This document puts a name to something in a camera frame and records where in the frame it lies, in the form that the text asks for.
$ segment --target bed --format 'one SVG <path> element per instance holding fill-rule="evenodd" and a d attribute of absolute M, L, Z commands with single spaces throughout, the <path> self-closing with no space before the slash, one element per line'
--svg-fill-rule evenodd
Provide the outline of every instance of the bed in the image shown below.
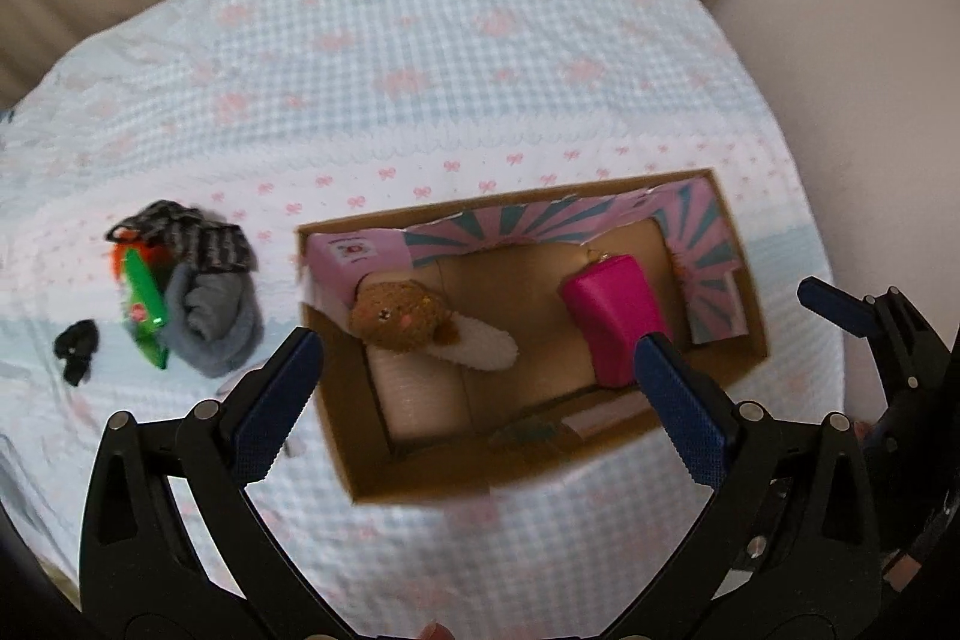
<path fill-rule="evenodd" d="M 840 338 L 796 302 L 829 266 L 781 131 L 699 0 L 168 0 L 59 60 L 0 125 L 0 501 L 71 578 L 104 421 L 214 396 L 144 362 L 119 323 L 104 231 L 154 199 L 240 223 L 265 335 L 298 323 L 301 223 L 712 169 L 757 284 L 771 357 L 731 388 L 774 415 L 842 405 Z M 54 336 L 93 317 L 89 381 Z M 591 634 L 637 594 L 707 494 L 652 432 L 575 469 L 430 506 L 352 506 L 313 405 L 251 498 L 359 632 L 464 640 Z M 188 492 L 210 576 L 229 573 Z"/>

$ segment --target cardboard box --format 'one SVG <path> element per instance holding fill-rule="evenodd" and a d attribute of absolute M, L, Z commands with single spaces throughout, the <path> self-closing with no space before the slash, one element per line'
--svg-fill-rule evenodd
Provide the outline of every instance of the cardboard box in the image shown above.
<path fill-rule="evenodd" d="M 406 228 L 494 204 L 552 201 L 570 194 L 611 196 L 698 176 L 712 185 L 742 259 L 736 226 L 710 172 L 608 180 L 357 215 L 301 226 L 299 247 L 305 255 L 312 234 Z M 589 350 L 556 293 L 563 279 L 589 263 L 592 251 L 637 257 L 686 360 L 723 386 L 767 356 L 746 266 L 731 277 L 748 333 L 692 344 L 671 255 L 653 220 L 614 228 L 586 247 L 563 242 L 500 247 L 439 258 L 402 275 L 443 292 L 458 311 L 508 330 L 521 358 L 506 372 L 478 372 L 426 356 L 407 356 L 402 365 L 391 365 L 391 354 L 368 354 L 334 319 L 304 305 L 304 324 L 320 334 L 325 346 L 317 408 L 338 474 L 355 501 L 409 504 L 486 490 L 592 458 L 658 424 L 640 391 L 593 384 Z M 371 369 L 389 375 L 390 387 L 381 384 L 378 389 Z M 385 412 L 391 415 L 389 427 Z"/>

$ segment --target black hair tie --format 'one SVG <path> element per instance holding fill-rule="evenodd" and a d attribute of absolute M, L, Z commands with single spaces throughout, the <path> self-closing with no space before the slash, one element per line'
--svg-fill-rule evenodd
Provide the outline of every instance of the black hair tie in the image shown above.
<path fill-rule="evenodd" d="M 64 380 L 78 386 L 90 370 L 90 359 L 100 345 L 100 332 L 92 320 L 78 320 L 54 340 L 54 355 L 66 360 Z"/>

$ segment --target metal bolt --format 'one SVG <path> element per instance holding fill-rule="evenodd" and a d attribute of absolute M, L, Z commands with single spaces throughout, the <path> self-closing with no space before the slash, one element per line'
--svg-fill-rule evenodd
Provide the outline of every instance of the metal bolt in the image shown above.
<path fill-rule="evenodd" d="M 837 429 L 838 432 L 846 432 L 847 429 L 850 429 L 850 418 L 842 413 L 834 413 L 830 415 L 830 426 Z"/>
<path fill-rule="evenodd" d="M 124 413 L 123 410 L 121 410 L 120 413 L 110 415 L 109 420 L 107 420 L 107 427 L 116 432 L 117 429 L 123 429 L 128 423 L 130 423 L 130 414 Z"/>
<path fill-rule="evenodd" d="M 208 421 L 220 410 L 220 404 L 212 399 L 205 399 L 193 408 L 193 414 L 202 421 Z"/>
<path fill-rule="evenodd" d="M 756 423 L 763 418 L 763 408 L 755 402 L 744 402 L 740 405 L 740 417 Z"/>
<path fill-rule="evenodd" d="M 747 543 L 747 556 L 750 558 L 760 558 L 763 552 L 767 550 L 767 538 L 758 534 L 754 539 Z"/>

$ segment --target plush toy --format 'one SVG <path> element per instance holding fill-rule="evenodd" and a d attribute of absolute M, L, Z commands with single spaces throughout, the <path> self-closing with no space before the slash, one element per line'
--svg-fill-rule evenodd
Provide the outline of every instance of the plush toy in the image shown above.
<path fill-rule="evenodd" d="M 110 252 L 110 269 L 113 271 L 113 279 L 117 282 L 123 279 L 124 256 L 131 248 L 140 254 L 143 263 L 146 263 L 150 273 L 157 279 L 157 287 L 163 290 L 176 262 L 170 251 L 162 244 L 149 247 L 146 242 L 139 242 L 138 239 L 127 239 L 123 244 L 114 244 Z"/>
<path fill-rule="evenodd" d="M 361 286 L 349 330 L 395 353 L 424 351 L 473 369 L 508 369 L 517 343 L 504 330 L 450 310 L 443 297 L 413 280 Z"/>

